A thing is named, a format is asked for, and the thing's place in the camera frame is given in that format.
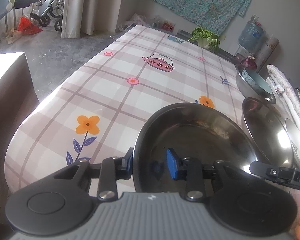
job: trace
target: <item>paper roll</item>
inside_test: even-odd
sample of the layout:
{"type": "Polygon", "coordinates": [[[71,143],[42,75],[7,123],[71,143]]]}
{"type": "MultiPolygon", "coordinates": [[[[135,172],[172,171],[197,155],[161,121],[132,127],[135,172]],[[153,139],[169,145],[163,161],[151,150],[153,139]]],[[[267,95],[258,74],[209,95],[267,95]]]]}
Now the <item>paper roll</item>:
{"type": "Polygon", "coordinates": [[[259,70],[263,67],[278,43],[278,39],[273,35],[271,35],[269,39],[263,43],[260,50],[256,54],[255,62],[257,64],[257,72],[259,72],[259,70]]]}

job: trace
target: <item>light blue bowl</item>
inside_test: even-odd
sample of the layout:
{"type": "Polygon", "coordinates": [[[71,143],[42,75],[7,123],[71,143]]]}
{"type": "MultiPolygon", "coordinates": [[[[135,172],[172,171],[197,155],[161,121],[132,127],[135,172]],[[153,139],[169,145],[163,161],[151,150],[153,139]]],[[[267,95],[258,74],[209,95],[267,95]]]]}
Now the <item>light blue bowl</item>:
{"type": "Polygon", "coordinates": [[[242,77],[252,87],[252,89],[263,97],[269,97],[272,94],[272,90],[267,82],[255,71],[250,68],[245,68],[242,73],[242,77]]]}

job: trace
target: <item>white logo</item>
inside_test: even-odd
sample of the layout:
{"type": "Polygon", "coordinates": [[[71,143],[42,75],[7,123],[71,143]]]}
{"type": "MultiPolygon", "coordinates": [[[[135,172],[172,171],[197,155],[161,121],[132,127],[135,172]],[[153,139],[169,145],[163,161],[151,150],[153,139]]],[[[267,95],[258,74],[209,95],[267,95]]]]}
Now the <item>white logo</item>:
{"type": "Polygon", "coordinates": [[[148,197],[148,199],[150,199],[150,200],[154,200],[155,198],[157,198],[155,195],[151,195],[148,197]]]}

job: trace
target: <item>white bowl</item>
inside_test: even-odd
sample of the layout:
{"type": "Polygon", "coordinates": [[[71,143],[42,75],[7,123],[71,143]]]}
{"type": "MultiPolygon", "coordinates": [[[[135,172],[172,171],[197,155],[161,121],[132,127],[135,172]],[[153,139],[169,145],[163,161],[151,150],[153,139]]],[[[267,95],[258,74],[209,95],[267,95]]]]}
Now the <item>white bowl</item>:
{"type": "Polygon", "coordinates": [[[300,131],[295,123],[288,118],[284,121],[284,126],[292,145],[295,163],[300,168],[300,131]]]}

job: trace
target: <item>flower stem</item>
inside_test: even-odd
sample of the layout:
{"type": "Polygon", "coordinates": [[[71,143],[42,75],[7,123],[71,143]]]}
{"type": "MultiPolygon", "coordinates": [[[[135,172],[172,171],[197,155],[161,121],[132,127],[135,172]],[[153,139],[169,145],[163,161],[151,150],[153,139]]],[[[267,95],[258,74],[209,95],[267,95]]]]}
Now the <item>flower stem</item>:
{"type": "Polygon", "coordinates": [[[84,137],[83,143],[82,143],[82,145],[81,145],[81,148],[80,148],[80,153],[81,153],[81,151],[82,151],[82,148],[83,148],[84,142],[86,141],[87,135],[88,135],[88,131],[86,132],[86,136],[84,137]]]}

